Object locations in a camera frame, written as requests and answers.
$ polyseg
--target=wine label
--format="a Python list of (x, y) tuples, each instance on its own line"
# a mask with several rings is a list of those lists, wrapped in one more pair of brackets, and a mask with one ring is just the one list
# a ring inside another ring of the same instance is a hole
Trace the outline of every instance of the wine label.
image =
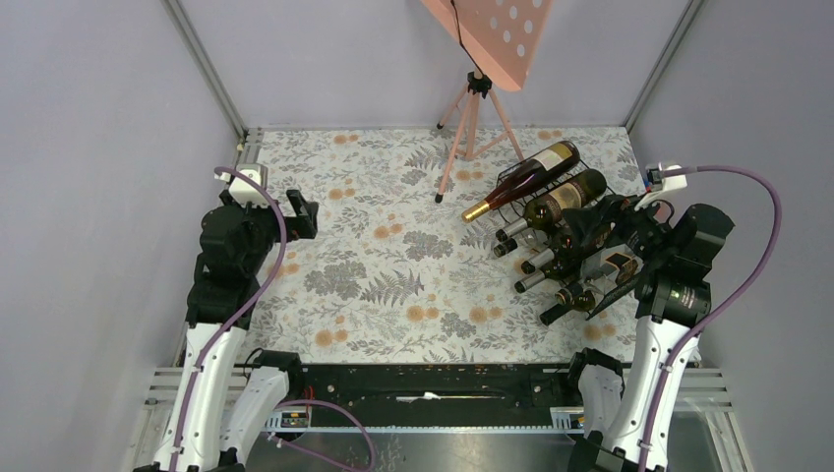
[(554, 223), (562, 220), (563, 208), (581, 208), (585, 199), (585, 191), (578, 182), (567, 182), (542, 197), (542, 201), (553, 215)]
[(637, 261), (633, 257), (627, 256), (623, 253), (611, 254), (605, 259), (605, 264), (614, 267), (614, 271), (617, 273), (614, 282), (618, 285), (622, 285), (627, 280), (634, 277), (638, 266)]
[(545, 170), (550, 170), (556, 166), (556, 164), (562, 162), (563, 160), (571, 157), (573, 152), (570, 152), (570, 149), (567, 146), (556, 143), (552, 146), (553, 149), (547, 147), (537, 154), (533, 155), (533, 159), (538, 160)]

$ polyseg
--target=table surface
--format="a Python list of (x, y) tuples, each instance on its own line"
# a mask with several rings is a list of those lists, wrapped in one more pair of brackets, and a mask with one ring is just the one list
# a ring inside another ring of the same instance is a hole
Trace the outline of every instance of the table surface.
[[(499, 132), (479, 130), (476, 147)], [(525, 155), (571, 140), (615, 192), (642, 191), (623, 128), (515, 134)], [(269, 168), (270, 193), (300, 189), (319, 202), (319, 235), (287, 248), (241, 357), (263, 347), (297, 352), (307, 363), (566, 362), (593, 347), (632, 359), (630, 296), (590, 322), (571, 313), (544, 326), (538, 314), (553, 305), (558, 285), (546, 280), (515, 293), (519, 265), (532, 253), (522, 247), (493, 256), (495, 231), (505, 224), (495, 211), (461, 220), (517, 162), (508, 140), (473, 161), (457, 159), (445, 199), (435, 204), (452, 138), (448, 129), (265, 133), (258, 161)], [(286, 202), (281, 208), (292, 214)], [(277, 248), (261, 280), (276, 256)]]

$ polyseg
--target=red wine bottle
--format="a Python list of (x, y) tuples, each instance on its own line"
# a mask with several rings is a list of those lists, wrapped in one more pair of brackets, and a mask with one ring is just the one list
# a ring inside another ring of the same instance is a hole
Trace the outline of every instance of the red wine bottle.
[(524, 207), (524, 215), (496, 231), (503, 242), (527, 228), (551, 232), (562, 221), (562, 210), (582, 208), (605, 193), (605, 176), (596, 169), (587, 169)]
[(524, 159), (498, 184), (486, 199), (463, 213), (463, 221), (472, 222), (490, 209), (543, 189), (579, 162), (579, 150), (570, 141), (559, 141)]

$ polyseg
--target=tripod leg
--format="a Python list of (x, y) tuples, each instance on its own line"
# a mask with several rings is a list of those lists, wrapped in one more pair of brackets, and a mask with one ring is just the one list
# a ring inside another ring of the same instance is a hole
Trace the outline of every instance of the tripod leg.
[(435, 195), (436, 204), (439, 204), (443, 201), (443, 193), (446, 191), (448, 174), (451, 172), (451, 165), (454, 164), (455, 151), (457, 150), (457, 145), (460, 144), (460, 138), (463, 136), (463, 127), (466, 125), (466, 117), (469, 115), (469, 108), (472, 104), (472, 100), (474, 99), (476, 99), (475, 94), (470, 93), (469, 97), (466, 98), (466, 106), (464, 106), (463, 111), (460, 112), (460, 123), (457, 125), (457, 133), (454, 135), (454, 143), (451, 145), (451, 149), (448, 150), (448, 161), (446, 162), (446, 170), (444, 170), (444, 176), (443, 179), (441, 179), (441, 185), (438, 187), (438, 194)]
[(501, 108), (501, 104), (498, 102), (498, 97), (495, 95), (493, 90), (490, 90), (490, 98), (493, 100), (493, 105), (496, 107), (498, 117), (501, 118), (501, 123), (504, 125), (504, 129), (506, 130), (506, 135), (509, 137), (512, 147), (515, 148), (515, 154), (518, 155), (518, 160), (524, 160), (524, 154), (521, 152), (521, 147), (518, 146), (518, 141), (515, 140), (512, 128), (509, 126), (509, 120), (507, 120), (504, 115), (504, 109)]
[(454, 111), (454, 109), (457, 107), (457, 104), (463, 98), (463, 94), (466, 93), (466, 89), (468, 87), (469, 87), (469, 84), (468, 83), (465, 84), (463, 86), (463, 89), (457, 95), (457, 98), (455, 98), (454, 101), (451, 103), (451, 105), (448, 106), (448, 110), (446, 110), (446, 113), (444, 113), (444, 117), (441, 118), (441, 121), (438, 122), (438, 129), (439, 130), (441, 130), (443, 128), (443, 126), (446, 124), (446, 121), (448, 120), (448, 117), (451, 116), (451, 112)]
[(475, 149), (475, 133), (478, 132), (478, 107), (481, 104), (481, 95), (472, 93), (472, 101), (469, 105), (469, 132), (466, 133), (466, 154), (463, 158), (472, 160), (472, 151)]

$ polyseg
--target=wine bottle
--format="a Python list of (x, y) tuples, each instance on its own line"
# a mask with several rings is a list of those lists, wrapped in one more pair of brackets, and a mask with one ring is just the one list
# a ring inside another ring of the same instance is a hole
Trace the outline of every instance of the wine bottle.
[(556, 294), (557, 303), (539, 315), (539, 321), (550, 325), (554, 321), (566, 315), (571, 310), (579, 312), (590, 312), (597, 306), (594, 293), (585, 288), (580, 282), (568, 284)]
[(533, 273), (536, 271), (536, 267), (543, 266), (553, 259), (568, 257), (572, 249), (573, 238), (564, 228), (560, 228), (556, 234), (551, 236), (547, 248), (521, 263), (521, 271), (527, 274)]
[(524, 293), (548, 278), (551, 280), (565, 280), (572, 275), (576, 275), (580, 267), (582, 267), (582, 259), (557, 259), (543, 265), (529, 277), (515, 282), (515, 291)]
[(610, 234), (611, 225), (602, 224), (594, 230), (594, 239), (590, 245), (578, 248), (575, 246), (577, 244), (576, 238), (573, 237), (571, 231), (562, 227), (550, 238), (547, 248), (521, 263), (521, 271), (533, 273), (536, 271), (536, 267), (542, 266), (553, 259), (577, 257), (577, 253), (580, 254), (579, 257), (589, 257), (603, 247)]
[(463, 221), (470, 223), (490, 209), (496, 209), (541, 190), (578, 162), (579, 150), (570, 141), (559, 141), (542, 149), (521, 161), (486, 199), (465, 211)]
[(562, 210), (581, 208), (605, 193), (605, 177), (596, 169), (574, 175), (550, 193), (531, 201), (524, 207), (524, 215), (496, 232), (499, 241), (506, 241), (526, 228), (549, 231), (562, 221)]
[(515, 241), (515, 238), (509, 238), (493, 248), (493, 254), (495, 254), (497, 258), (500, 258), (501, 256), (506, 256), (507, 254), (515, 251), (517, 248), (518, 242)]

